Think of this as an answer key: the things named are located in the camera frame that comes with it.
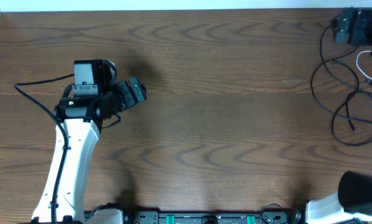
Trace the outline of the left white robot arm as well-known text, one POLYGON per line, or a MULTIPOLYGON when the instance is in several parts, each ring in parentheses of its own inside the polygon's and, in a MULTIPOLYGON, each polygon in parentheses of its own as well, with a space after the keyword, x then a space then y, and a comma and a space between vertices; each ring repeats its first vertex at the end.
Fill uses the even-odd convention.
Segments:
POLYGON ((117 81, 110 60, 76 60, 74 83, 66 87, 54 110, 55 150, 47 183, 32 223, 83 223, 90 160, 103 121, 146 100, 136 77, 117 81))

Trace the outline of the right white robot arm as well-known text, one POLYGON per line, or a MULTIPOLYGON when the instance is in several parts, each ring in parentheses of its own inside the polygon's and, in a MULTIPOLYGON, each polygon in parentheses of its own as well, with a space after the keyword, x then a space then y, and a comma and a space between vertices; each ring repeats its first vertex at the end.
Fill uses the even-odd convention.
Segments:
MULTIPOLYGON (((331 20, 326 29, 332 30, 336 42, 354 46, 354 52, 357 52, 361 46, 372 47, 372 8, 344 8, 331 20)), ((372 50, 367 53, 372 57, 372 50)), ((372 125, 372 121, 351 117, 349 103, 357 94, 363 94, 372 100, 372 92, 360 87, 356 72, 351 74, 355 79, 355 84, 349 85, 352 91, 331 114, 333 119, 347 120, 350 128, 354 130, 354 123, 372 125)), ((305 210, 297 212, 294 221, 302 223, 372 222, 372 175, 354 171, 345 172, 340 179, 337 192, 323 199, 307 202, 305 210)))

